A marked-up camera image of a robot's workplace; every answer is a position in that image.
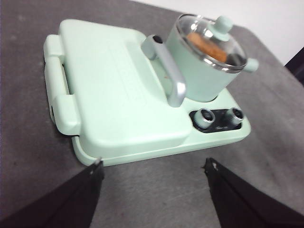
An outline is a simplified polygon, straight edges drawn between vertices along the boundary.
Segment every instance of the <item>pot handle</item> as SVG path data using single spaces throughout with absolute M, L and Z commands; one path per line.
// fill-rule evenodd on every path
M 186 96 L 186 80 L 166 45 L 159 36 L 150 35 L 144 40 L 141 48 L 148 59 L 159 58 L 172 83 L 172 90 L 167 96 L 168 104 L 172 107 L 180 107 Z
M 258 65 L 259 63 L 255 58 L 248 58 L 243 70 L 247 72 L 255 72 L 258 69 Z

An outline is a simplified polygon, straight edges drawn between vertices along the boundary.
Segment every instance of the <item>black object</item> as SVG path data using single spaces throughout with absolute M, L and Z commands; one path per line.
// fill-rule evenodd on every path
M 189 113 L 189 116 L 192 120 L 193 127 L 203 133 L 212 133 L 212 132 L 223 132 L 223 131 L 231 131 L 237 130 L 242 127 L 242 123 L 238 126 L 232 126 L 230 123 L 225 121 L 223 117 L 228 109 L 215 109 L 211 110 L 215 115 L 215 121 L 206 129 L 199 127 L 194 120 L 194 115 L 197 111 L 192 111 Z
M 304 48 L 285 67 L 304 85 Z
M 4 219 L 0 228 L 88 228 L 103 179 L 103 163 L 96 161 L 51 193 Z
M 213 158 L 204 166 L 222 228 L 304 228 L 304 216 L 260 192 Z

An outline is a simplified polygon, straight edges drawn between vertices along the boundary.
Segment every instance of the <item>gray tabletop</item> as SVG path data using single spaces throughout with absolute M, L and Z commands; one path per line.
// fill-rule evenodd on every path
M 1 217 L 80 172 L 69 137 L 50 120 L 43 42 L 67 18 L 166 38 L 180 13 L 126 0 L 1 2 Z M 200 168 L 212 156 L 258 189 L 304 213 L 304 89 L 245 28 L 232 34 L 254 74 L 229 86 L 252 133 L 231 145 L 105 167 L 92 227 L 213 227 L 219 221 Z

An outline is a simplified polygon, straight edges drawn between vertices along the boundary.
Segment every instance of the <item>stainless steel rim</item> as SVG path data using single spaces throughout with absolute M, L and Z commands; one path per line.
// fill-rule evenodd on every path
M 191 42 L 188 41 L 188 39 L 186 38 L 186 34 L 183 33 L 183 31 L 180 28 L 179 25 L 179 20 L 181 17 L 184 16 L 194 16 L 197 17 L 199 19 L 204 18 L 201 15 L 195 15 L 195 14 L 182 14 L 178 17 L 178 19 L 175 22 L 175 33 L 178 36 L 178 40 L 182 43 L 182 45 L 189 50 L 192 54 L 194 54 L 199 60 L 201 60 L 202 62 L 204 62 L 205 64 L 208 64 L 210 67 L 223 71 L 225 73 L 239 73 L 242 71 L 242 69 L 246 66 L 246 64 L 242 65 L 242 66 L 233 66 L 233 65 L 229 65 L 226 63 L 222 63 L 216 59 L 214 59 L 213 57 L 203 53 L 202 51 L 200 51 L 198 48 L 196 48 L 193 44 L 191 44 Z

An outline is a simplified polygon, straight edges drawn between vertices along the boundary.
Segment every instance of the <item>silver handle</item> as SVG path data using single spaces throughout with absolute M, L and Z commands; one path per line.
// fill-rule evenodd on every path
M 171 93 L 167 97 L 168 104 L 179 107 L 186 96 L 186 81 L 166 45 L 159 36 L 150 35 L 142 43 L 141 48 L 148 59 L 159 58 L 172 83 Z

